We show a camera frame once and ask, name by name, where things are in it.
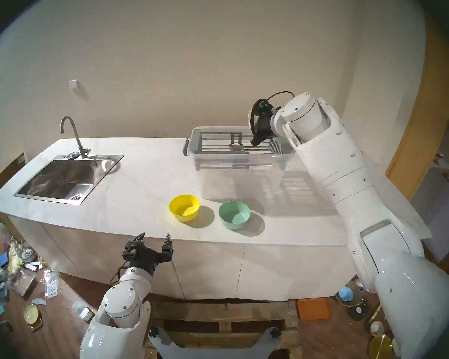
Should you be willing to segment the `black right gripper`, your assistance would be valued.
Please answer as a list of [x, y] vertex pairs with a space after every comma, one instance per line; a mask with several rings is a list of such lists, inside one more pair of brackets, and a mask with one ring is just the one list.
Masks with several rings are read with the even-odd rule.
[[280, 111], [272, 110], [271, 116], [258, 116], [258, 112], [251, 110], [251, 133], [253, 137], [250, 140], [252, 146], [258, 146], [270, 134], [282, 133], [282, 116]]

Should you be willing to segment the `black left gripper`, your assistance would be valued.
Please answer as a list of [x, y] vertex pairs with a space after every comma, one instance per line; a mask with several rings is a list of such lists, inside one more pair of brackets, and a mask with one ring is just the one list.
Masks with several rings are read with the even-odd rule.
[[152, 277], [159, 264], [172, 260], [173, 243], [171, 234], [167, 233], [162, 251], [157, 252], [145, 246], [143, 241], [145, 235], [143, 232], [128, 241], [126, 250], [122, 252], [122, 258], [129, 262], [128, 268], [145, 270]]

